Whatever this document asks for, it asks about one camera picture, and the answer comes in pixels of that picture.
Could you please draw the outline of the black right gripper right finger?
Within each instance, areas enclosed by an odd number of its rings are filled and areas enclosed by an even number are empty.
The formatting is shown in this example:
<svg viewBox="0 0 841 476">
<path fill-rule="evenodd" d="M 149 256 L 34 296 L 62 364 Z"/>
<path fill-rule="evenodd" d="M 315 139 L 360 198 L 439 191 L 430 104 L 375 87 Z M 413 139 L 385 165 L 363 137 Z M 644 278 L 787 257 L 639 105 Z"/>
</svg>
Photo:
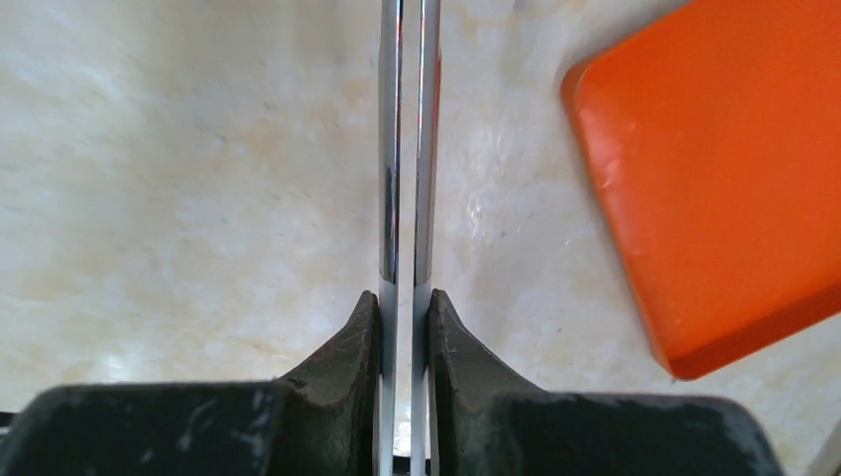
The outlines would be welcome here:
<svg viewBox="0 0 841 476">
<path fill-rule="evenodd" d="M 428 319 L 434 475 L 779 475 L 762 427 L 722 398 L 554 393 L 515 372 L 448 295 Z"/>
</svg>

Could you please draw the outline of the metal serving tongs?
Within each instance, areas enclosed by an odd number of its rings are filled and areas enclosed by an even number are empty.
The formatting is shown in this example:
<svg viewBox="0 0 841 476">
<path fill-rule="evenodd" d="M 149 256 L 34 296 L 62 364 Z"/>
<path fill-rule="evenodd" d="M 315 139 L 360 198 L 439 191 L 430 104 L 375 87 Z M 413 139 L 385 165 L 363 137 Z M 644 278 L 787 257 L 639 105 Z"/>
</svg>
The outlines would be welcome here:
<svg viewBox="0 0 841 476">
<path fill-rule="evenodd" d="M 426 350 L 432 282 L 440 91 L 438 1 L 380 4 L 377 58 L 379 288 L 378 470 L 427 475 Z"/>
</svg>

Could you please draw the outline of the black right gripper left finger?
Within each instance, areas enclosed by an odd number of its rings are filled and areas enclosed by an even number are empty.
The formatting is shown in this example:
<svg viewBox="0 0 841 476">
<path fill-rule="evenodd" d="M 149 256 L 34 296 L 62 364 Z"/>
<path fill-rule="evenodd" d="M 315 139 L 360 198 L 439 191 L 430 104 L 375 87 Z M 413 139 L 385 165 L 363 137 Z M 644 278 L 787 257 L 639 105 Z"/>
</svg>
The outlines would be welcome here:
<svg viewBox="0 0 841 476">
<path fill-rule="evenodd" d="M 51 388 L 11 421 L 5 475 L 372 475 L 380 310 L 267 381 Z"/>
</svg>

